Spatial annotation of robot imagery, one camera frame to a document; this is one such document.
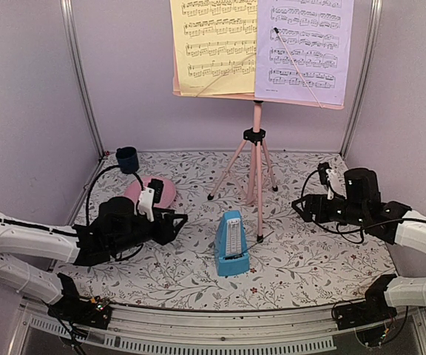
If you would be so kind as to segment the blue metronome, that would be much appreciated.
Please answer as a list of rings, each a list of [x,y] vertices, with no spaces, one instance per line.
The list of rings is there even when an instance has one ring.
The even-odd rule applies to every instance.
[[[219,277],[233,277],[250,269],[242,215],[238,210],[223,214],[217,228],[214,261]]]

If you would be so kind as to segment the pink music stand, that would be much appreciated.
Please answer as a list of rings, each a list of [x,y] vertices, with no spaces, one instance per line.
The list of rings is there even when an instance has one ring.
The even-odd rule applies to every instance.
[[[177,78],[177,67],[175,60],[175,92],[179,96],[180,94],[178,87],[178,78]],[[241,144],[243,146],[250,146],[251,148],[251,164],[249,172],[249,183],[248,189],[246,191],[246,203],[247,204],[256,204],[261,206],[263,203],[263,181],[265,178],[272,178],[274,173],[271,166],[271,160],[268,153],[268,148],[265,140],[265,133],[261,127],[261,118],[262,118],[262,108],[263,103],[268,102],[277,102],[277,103],[287,103],[287,104],[297,104],[307,107],[317,107],[320,109],[341,109],[342,106],[326,106],[320,107],[317,105],[312,105],[310,103],[301,103],[296,101],[272,101],[268,99],[262,99],[256,97],[253,93],[249,94],[230,94],[230,95],[205,95],[205,96],[188,96],[196,98],[236,98],[243,100],[250,100],[254,104],[254,118],[252,128],[245,131]]]

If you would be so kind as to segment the purple sheet music page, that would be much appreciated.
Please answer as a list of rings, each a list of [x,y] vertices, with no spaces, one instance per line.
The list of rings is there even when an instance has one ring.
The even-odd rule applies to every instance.
[[[256,97],[342,106],[353,16],[353,1],[259,1]]]

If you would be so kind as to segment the yellow sheet music page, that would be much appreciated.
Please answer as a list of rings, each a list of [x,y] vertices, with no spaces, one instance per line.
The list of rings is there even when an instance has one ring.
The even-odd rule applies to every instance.
[[[183,96],[254,91],[257,1],[171,1],[177,81]]]

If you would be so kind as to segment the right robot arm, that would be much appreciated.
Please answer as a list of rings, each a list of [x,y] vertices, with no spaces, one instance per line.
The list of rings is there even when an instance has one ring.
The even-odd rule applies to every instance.
[[[315,170],[325,194],[306,194],[293,201],[294,211],[307,223],[323,229],[326,223],[351,226],[360,236],[369,234],[390,245],[426,254],[426,217],[397,201],[382,202],[376,173],[367,168],[345,171],[344,179],[327,163]],[[365,292],[359,305],[364,322],[375,322],[389,308],[426,307],[426,277],[384,274]]]

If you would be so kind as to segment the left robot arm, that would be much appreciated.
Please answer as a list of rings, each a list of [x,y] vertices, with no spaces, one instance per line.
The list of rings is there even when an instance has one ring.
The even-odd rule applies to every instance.
[[[123,261],[123,252],[152,240],[172,242],[186,214],[151,207],[136,211],[127,197],[113,197],[98,208],[87,226],[48,226],[11,219],[0,213],[0,283],[39,298],[71,321],[86,315],[86,305],[69,277],[56,276],[17,259],[17,255],[59,260],[74,266]]]

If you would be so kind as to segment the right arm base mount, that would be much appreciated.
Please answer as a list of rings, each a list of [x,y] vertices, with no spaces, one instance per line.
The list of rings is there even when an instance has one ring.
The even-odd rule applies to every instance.
[[[371,325],[376,322],[391,320],[396,316],[396,308],[389,307],[386,304],[375,305],[365,300],[337,302],[331,309],[331,317],[339,330]]]

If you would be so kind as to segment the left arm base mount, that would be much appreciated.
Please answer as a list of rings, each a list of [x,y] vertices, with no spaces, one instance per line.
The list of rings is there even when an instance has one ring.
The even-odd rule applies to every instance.
[[[54,304],[47,304],[48,314],[75,325],[91,328],[108,329],[112,308],[109,300],[94,297],[90,300],[63,296]]]

